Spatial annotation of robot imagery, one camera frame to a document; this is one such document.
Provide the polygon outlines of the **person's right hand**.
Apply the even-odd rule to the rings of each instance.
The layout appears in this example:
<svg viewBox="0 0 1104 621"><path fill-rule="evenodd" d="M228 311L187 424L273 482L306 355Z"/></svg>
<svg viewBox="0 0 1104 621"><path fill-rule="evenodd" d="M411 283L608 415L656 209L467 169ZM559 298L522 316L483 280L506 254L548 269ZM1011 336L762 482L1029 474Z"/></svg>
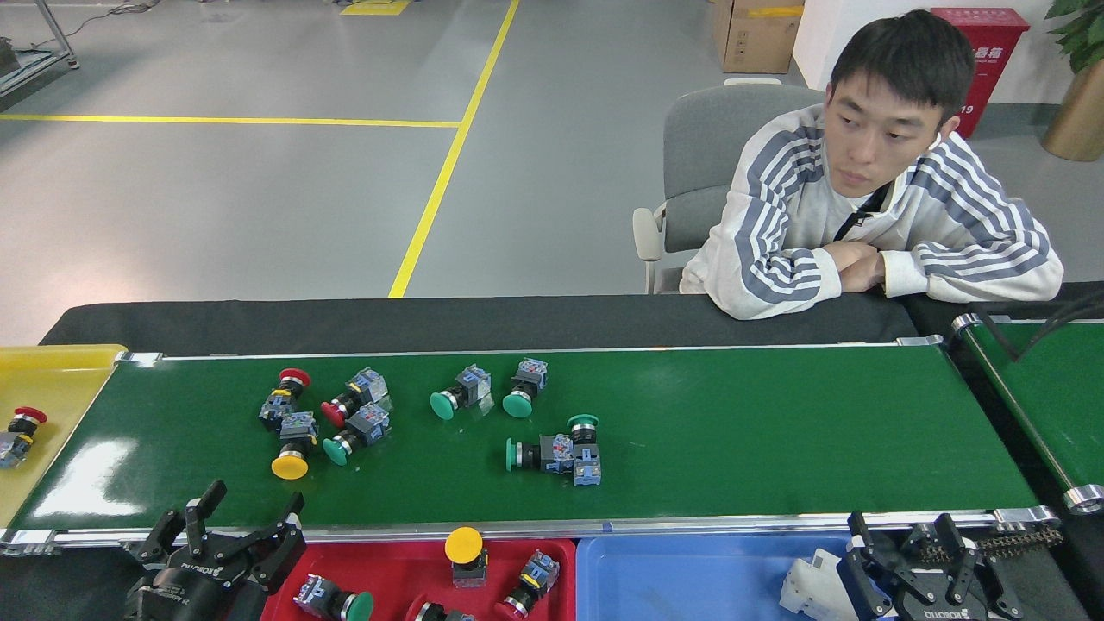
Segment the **person's right hand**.
<svg viewBox="0 0 1104 621"><path fill-rule="evenodd" d="M868 243L836 241L822 249L832 257L840 274L848 270L857 273L863 270L875 273L880 270L880 251Z"/></svg>

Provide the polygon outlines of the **person's left hand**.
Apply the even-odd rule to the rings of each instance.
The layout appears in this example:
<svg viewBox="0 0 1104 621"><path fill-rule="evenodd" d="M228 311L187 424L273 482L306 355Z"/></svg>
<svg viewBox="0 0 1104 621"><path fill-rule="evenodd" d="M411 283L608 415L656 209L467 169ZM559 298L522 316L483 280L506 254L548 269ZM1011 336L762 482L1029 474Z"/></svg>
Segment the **person's left hand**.
<svg viewBox="0 0 1104 621"><path fill-rule="evenodd" d="M863 293L887 285L887 263L881 253L863 256L839 273L843 293Z"/></svg>

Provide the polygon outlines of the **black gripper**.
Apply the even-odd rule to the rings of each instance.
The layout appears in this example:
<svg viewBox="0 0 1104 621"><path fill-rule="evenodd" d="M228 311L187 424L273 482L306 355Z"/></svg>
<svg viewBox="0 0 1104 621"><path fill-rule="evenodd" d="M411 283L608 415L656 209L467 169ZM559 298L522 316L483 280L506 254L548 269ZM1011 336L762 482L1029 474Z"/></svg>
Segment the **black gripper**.
<svg viewBox="0 0 1104 621"><path fill-rule="evenodd" d="M127 620L259 620L266 599L306 551L299 518L306 499L294 492L282 518L231 543L226 552L202 557L205 520L225 494L224 480L213 480L183 511L163 511L141 543L128 543L144 573L125 597Z"/></svg>
<svg viewBox="0 0 1104 621"><path fill-rule="evenodd" d="M945 590L927 596L927 604L913 597L916 549L902 530L871 530L860 511L849 515L848 526L841 583L860 620L1025 620L1026 607L1001 564L1020 545L1013 537L969 539L949 514L941 514L921 558L938 567Z"/></svg>

